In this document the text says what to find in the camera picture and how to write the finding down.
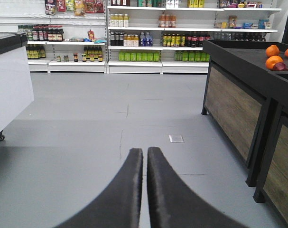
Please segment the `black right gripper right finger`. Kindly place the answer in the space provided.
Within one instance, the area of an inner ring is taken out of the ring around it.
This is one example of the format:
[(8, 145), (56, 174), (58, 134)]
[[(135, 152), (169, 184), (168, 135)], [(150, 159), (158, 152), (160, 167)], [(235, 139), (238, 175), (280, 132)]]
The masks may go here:
[(153, 228), (244, 227), (194, 193), (158, 147), (148, 148), (147, 193)]

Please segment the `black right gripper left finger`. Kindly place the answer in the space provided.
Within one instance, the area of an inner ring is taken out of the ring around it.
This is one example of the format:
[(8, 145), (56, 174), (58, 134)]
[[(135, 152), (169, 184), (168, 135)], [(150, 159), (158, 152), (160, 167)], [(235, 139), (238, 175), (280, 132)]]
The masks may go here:
[(132, 148), (112, 181), (85, 208), (58, 228), (137, 228), (143, 178), (142, 149)]

